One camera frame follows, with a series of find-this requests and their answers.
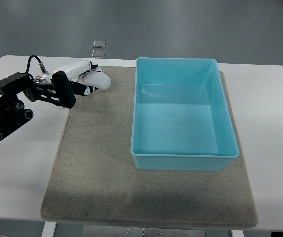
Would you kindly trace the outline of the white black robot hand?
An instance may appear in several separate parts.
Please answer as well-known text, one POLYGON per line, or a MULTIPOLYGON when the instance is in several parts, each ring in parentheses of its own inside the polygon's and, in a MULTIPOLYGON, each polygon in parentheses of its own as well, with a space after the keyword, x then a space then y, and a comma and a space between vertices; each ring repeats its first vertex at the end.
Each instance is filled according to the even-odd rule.
POLYGON ((97 67, 98 64, 93 64, 88 60, 70 59, 48 72, 42 72, 40 77, 43 77, 46 82, 50 83, 50 79, 54 73, 63 71, 67 76, 73 93, 76 95, 86 96, 95 92, 97 88, 81 84, 79 82, 79 77, 88 70, 96 69, 97 67))

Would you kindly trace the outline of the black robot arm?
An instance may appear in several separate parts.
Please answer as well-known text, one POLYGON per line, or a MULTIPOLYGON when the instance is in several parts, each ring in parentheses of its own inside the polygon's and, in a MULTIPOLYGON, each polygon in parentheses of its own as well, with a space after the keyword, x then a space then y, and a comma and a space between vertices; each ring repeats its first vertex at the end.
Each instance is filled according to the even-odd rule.
POLYGON ((63 108, 76 103, 71 84, 62 71, 51 76, 50 83, 37 83, 29 73, 15 73, 0 80, 0 141, 34 117, 26 101, 43 101, 63 108))

